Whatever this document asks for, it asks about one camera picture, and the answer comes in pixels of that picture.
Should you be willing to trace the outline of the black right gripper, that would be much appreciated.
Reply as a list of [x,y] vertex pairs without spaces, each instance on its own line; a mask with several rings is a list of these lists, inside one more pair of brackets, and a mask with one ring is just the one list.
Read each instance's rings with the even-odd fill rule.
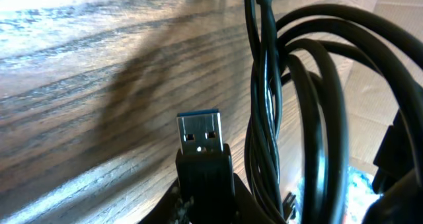
[[363,222],[422,224],[422,188],[416,181],[412,149],[399,112],[373,163],[378,169],[372,189],[381,197],[370,205]]

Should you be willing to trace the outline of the black usb cable silver plug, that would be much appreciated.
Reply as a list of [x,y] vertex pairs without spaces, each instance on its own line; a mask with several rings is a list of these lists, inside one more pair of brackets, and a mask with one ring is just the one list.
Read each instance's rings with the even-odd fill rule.
[[191,223],[231,223],[235,187],[230,148],[223,143],[218,109],[179,113],[176,156],[180,195]]

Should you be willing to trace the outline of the black usb cable white plug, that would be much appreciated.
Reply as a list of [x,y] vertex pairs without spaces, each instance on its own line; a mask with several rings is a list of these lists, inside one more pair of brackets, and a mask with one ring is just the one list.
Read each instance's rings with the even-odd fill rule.
[[302,221],[342,221],[348,181],[348,122],[332,54],[353,59],[389,84],[402,116],[416,181],[422,188],[422,87],[392,47],[422,65],[422,43],[377,15],[344,5],[311,5],[275,19],[272,0],[244,0],[253,57],[251,117],[245,141],[249,188],[260,220],[287,223],[293,196],[280,195],[277,140],[282,87],[293,82],[303,122],[305,186]]

